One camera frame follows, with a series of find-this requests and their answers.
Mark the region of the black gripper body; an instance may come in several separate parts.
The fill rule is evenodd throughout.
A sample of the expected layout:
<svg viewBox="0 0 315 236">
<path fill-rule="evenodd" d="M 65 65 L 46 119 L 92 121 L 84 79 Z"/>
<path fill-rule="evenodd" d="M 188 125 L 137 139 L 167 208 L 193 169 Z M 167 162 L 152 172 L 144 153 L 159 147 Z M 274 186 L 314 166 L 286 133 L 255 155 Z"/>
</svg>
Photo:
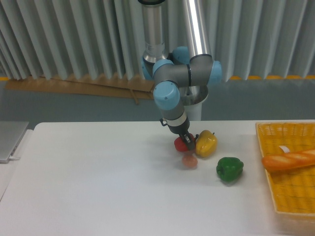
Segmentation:
<svg viewBox="0 0 315 236">
<path fill-rule="evenodd" d="M 181 124 L 179 124 L 180 120 L 167 120 L 167 126 L 170 131 L 179 136 L 188 136 L 189 135 L 189 119 L 185 119 Z"/>
</svg>

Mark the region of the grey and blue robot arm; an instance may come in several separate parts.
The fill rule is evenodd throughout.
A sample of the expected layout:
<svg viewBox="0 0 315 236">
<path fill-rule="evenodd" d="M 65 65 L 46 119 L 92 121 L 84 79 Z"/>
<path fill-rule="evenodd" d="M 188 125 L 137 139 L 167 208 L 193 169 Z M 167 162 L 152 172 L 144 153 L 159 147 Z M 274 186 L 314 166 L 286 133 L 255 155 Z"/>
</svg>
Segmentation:
<svg viewBox="0 0 315 236">
<path fill-rule="evenodd" d="M 177 134 L 188 150 L 195 148 L 189 133 L 189 118 L 180 91 L 190 87 L 204 88 L 219 83 L 222 66 L 211 55 L 202 3 L 182 2 L 188 42 L 188 62 L 179 59 L 180 50 L 169 53 L 165 45 L 163 0 L 141 0 L 146 49 L 143 53 L 143 74 L 154 80 L 154 101 L 159 108 L 162 126 Z"/>
</svg>

